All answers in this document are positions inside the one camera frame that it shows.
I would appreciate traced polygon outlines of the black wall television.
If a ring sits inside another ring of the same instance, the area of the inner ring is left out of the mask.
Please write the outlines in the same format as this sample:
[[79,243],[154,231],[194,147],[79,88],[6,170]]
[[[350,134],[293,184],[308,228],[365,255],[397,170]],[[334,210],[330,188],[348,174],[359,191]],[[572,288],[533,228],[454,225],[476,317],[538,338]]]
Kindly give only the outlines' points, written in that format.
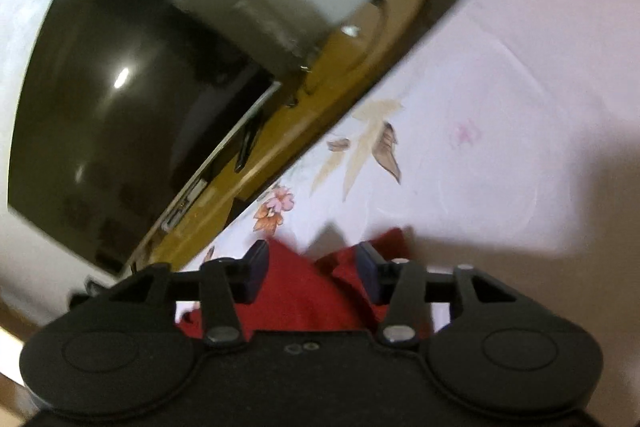
[[52,0],[17,105],[9,206],[119,273],[277,89],[171,0]]

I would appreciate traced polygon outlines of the red small garment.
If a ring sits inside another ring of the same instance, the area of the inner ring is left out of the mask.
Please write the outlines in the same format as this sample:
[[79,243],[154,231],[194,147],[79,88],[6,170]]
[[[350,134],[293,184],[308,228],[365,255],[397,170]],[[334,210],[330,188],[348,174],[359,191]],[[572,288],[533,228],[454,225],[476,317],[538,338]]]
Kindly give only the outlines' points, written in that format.
[[381,337],[390,307],[371,303],[357,270],[356,248],[316,260],[268,239],[269,265],[252,303],[237,303],[242,333],[358,332]]

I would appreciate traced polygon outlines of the wooden tv console shelf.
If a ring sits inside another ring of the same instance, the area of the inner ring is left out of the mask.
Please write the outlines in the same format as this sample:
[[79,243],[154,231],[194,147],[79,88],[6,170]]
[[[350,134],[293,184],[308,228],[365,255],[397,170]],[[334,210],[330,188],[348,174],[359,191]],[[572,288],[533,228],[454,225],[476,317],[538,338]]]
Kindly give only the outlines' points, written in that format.
[[356,37],[331,32],[295,93],[259,130],[242,170],[230,159],[170,232],[154,233],[131,261],[183,267],[308,147],[339,121],[408,51],[427,0],[369,0],[347,23]]

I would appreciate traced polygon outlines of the white floral bed sheet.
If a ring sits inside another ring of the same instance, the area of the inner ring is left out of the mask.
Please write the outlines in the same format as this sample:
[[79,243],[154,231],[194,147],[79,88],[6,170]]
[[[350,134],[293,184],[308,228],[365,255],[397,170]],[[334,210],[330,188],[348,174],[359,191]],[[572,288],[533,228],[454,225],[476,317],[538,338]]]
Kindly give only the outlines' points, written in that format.
[[461,0],[204,251],[270,231],[319,257],[400,228],[582,325],[589,404],[639,421],[639,0]]

